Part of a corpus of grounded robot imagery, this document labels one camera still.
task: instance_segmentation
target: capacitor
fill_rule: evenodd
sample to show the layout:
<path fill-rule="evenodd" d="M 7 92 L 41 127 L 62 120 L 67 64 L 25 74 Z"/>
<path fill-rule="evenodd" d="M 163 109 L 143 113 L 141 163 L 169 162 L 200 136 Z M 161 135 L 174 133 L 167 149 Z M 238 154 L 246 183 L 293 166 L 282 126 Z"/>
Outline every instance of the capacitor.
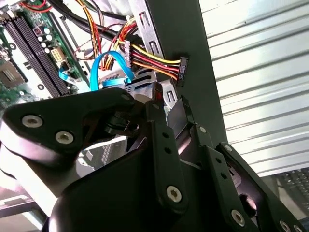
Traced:
<path fill-rule="evenodd" d="M 50 29 L 49 28 L 44 28 L 44 33 L 45 34 L 50 34 Z"/>
<path fill-rule="evenodd" d="M 52 36 L 52 35 L 47 35 L 47 36 L 46 36 L 46 39 L 47 39 L 48 41 L 52 41 L 52 40 L 53 40 L 53 36 Z"/>
<path fill-rule="evenodd" d="M 39 42 L 43 42 L 46 40 L 46 36 L 45 35 L 42 35 L 42 36 L 38 36 L 38 41 Z"/>
<path fill-rule="evenodd" d="M 50 45 L 49 42 L 42 42 L 41 43 L 42 48 L 47 48 L 49 45 Z"/>

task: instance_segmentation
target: green circuit board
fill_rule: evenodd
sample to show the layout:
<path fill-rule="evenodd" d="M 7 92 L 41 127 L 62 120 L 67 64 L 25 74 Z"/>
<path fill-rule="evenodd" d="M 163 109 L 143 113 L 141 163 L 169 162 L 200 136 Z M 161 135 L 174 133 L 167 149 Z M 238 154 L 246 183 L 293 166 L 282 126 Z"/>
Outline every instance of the green circuit board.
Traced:
<path fill-rule="evenodd" d="M 63 54 L 66 57 L 66 62 L 68 63 L 70 67 L 71 75 L 74 76 L 76 79 L 82 79 L 83 73 L 80 73 L 80 71 L 77 68 L 76 62 L 74 61 L 73 57 L 70 55 L 70 52 L 68 51 L 67 47 L 64 45 L 61 37 L 57 33 L 57 31 L 53 30 L 52 23 L 49 19 L 49 16 L 46 13 L 37 13 L 32 12 L 28 9 L 23 9 L 23 13 L 25 14 L 26 18 L 28 19 L 28 22 L 33 26 L 37 27 L 40 25 L 49 27 L 52 30 L 52 35 L 54 36 L 54 39 L 51 41 L 50 46 L 51 47 L 60 47 Z"/>
<path fill-rule="evenodd" d="M 84 73 L 81 71 L 81 68 L 78 62 L 72 57 L 71 53 L 69 52 L 68 48 L 65 46 L 65 42 L 62 40 L 61 36 L 59 35 L 58 31 L 53 27 L 53 23 L 50 20 L 48 14 L 46 13 L 37 13 L 32 12 L 25 8 L 19 8 L 16 10 L 19 13 L 22 13 L 25 20 L 28 22 L 31 28 L 49 28 L 51 30 L 50 34 L 53 36 L 51 41 L 48 41 L 50 49 L 58 48 L 61 49 L 65 59 L 62 62 L 65 62 L 70 69 L 70 76 L 73 78 L 82 81 L 84 78 Z M 8 55 L 4 57 L 0 53 L 0 66 L 5 64 L 10 60 L 11 63 L 14 64 L 14 60 L 12 57 L 12 48 L 10 47 L 10 43 L 5 37 L 4 28 L 0 27 L 0 39 L 2 40 L 2 45 L 0 48 L 1 50 L 6 50 Z M 50 59 L 59 67 L 59 64 L 62 62 L 57 62 L 52 54 L 48 54 Z M 18 72 L 21 75 L 24 75 L 17 66 L 15 66 Z M 40 96 L 35 96 L 31 94 L 31 89 L 29 85 L 27 85 L 27 76 L 24 76 L 25 82 L 20 83 L 18 86 L 8 87 L 0 80 L 0 109 L 7 108 L 11 105 L 18 104 L 18 103 L 25 103 L 25 102 L 32 102 L 36 100 L 42 99 Z M 78 88 L 76 86 L 71 86 L 70 94 L 77 93 Z"/>

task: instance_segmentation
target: yellow wire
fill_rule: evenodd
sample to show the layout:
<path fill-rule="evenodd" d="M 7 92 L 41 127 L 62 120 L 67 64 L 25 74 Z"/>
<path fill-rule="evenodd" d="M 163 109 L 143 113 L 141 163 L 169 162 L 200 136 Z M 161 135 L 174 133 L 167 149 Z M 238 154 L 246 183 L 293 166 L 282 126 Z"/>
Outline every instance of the yellow wire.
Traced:
<path fill-rule="evenodd" d="M 129 26 L 130 24 L 132 24 L 133 22 L 135 21 L 135 18 L 131 18 L 131 19 L 129 19 L 126 23 L 125 23 L 125 25 L 124 25 L 124 27 L 123 27 L 123 30 L 127 27 L 127 26 Z M 117 50 L 117 47 L 118 47 L 118 45 L 119 44 L 122 44 L 122 43 L 124 43 L 124 42 L 121 42 L 119 39 L 117 39 L 117 41 L 115 42 L 115 44 L 114 44 L 114 46 L 113 46 L 113 48 L 111 49 L 111 50 Z M 110 65 L 111 65 L 111 62 L 112 62 L 112 56 L 109 56 L 108 57 L 108 59 L 107 59 L 107 62 L 106 62 L 106 66 L 105 66 L 105 69 L 107 70 L 107 69 L 109 69 L 109 67 L 110 67 Z"/>
<path fill-rule="evenodd" d="M 85 4 L 81 0 L 76 0 L 76 1 L 81 5 L 81 7 L 83 8 L 83 10 L 84 10 L 84 12 L 85 12 L 85 14 L 87 16 L 87 19 L 88 19 L 89 25 L 90 25 L 92 41 L 96 45 L 97 44 L 96 43 L 96 35 L 95 35 L 95 31 L 94 31 L 94 28 L 93 28 L 93 25 L 92 25 L 93 22 L 94 22 L 93 18 L 91 16 L 90 12 L 87 10 Z M 94 51 L 93 52 L 94 52 L 94 55 L 96 57 L 98 55 L 97 46 L 94 47 Z"/>
<path fill-rule="evenodd" d="M 134 44 L 132 44 L 132 47 L 134 47 L 135 49 L 137 49 L 137 50 L 140 51 L 141 53 L 143 53 L 143 54 L 149 56 L 150 58 L 159 60 L 159 61 L 161 61 L 161 62 L 163 62 L 163 63 L 168 63 L 168 64 L 178 64 L 178 63 L 180 63 L 180 59 L 179 59 L 179 60 L 166 60 L 166 59 L 161 59 L 161 58 L 159 58 L 159 57 L 156 57 L 156 56 L 154 56 L 154 55 L 152 55 L 152 54 L 146 52 L 145 50 L 141 49 L 140 47 L 138 47 L 138 46 L 136 46 L 136 45 L 134 45 Z"/>
<path fill-rule="evenodd" d="M 174 80 L 177 80 L 177 77 L 176 77 L 175 75 L 173 75 L 173 74 L 171 74 L 171 73 L 168 73 L 168 72 L 166 72 L 166 71 L 163 71 L 163 70 L 161 70 L 161 69 L 155 68 L 155 67 L 150 66 L 150 65 L 142 64 L 142 63 L 139 63 L 139 62 L 136 62 L 136 61 L 133 61 L 132 63 L 133 63 L 133 64 L 136 64 L 136 65 L 139 65 L 139 66 L 142 66 L 142 67 L 145 67 L 145 68 L 148 68 L 148 69 L 156 70 L 156 71 L 158 71 L 158 72 L 161 72 L 161 73 L 163 73 L 163 74 L 165 74 L 165 75 L 170 76 L 170 77 L 173 78 Z"/>

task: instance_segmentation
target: screw hole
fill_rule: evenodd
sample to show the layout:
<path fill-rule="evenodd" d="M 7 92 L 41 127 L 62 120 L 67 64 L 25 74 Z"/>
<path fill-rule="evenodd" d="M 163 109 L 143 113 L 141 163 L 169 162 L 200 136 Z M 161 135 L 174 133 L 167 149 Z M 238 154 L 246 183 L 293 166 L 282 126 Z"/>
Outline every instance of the screw hole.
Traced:
<path fill-rule="evenodd" d="M 165 152 L 168 153 L 168 154 L 171 154 L 171 153 L 172 153 L 171 149 L 169 149 L 168 147 L 164 148 L 164 150 L 165 150 Z"/>
<path fill-rule="evenodd" d="M 129 125 L 128 129 L 129 131 L 136 131 L 140 126 L 136 123 L 132 123 Z"/>
<path fill-rule="evenodd" d="M 162 135 L 163 135 L 164 138 L 167 138 L 167 139 L 169 138 L 169 135 L 166 134 L 166 133 L 162 133 Z"/>
<path fill-rule="evenodd" d="M 28 119 L 27 122 L 29 124 L 37 124 L 38 123 L 38 121 L 36 119 L 33 119 L 33 118 Z"/>
<path fill-rule="evenodd" d="M 224 173 L 221 173 L 223 179 L 227 179 L 227 176 Z"/>

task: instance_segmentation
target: black mount arm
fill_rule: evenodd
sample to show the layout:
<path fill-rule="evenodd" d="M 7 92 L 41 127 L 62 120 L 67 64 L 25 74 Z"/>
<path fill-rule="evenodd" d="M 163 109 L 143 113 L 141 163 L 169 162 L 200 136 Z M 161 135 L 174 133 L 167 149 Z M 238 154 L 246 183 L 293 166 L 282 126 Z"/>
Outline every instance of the black mount arm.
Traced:
<path fill-rule="evenodd" d="M 162 88 L 153 85 L 155 99 L 146 104 L 110 88 L 5 112 L 1 146 L 54 170 L 69 168 L 93 143 L 130 137 L 126 155 L 63 191 L 45 231 L 305 232 L 233 147 L 213 146 L 185 98 L 169 113 L 168 127 Z M 27 115 L 42 125 L 25 126 Z M 59 131 L 73 141 L 59 143 Z"/>

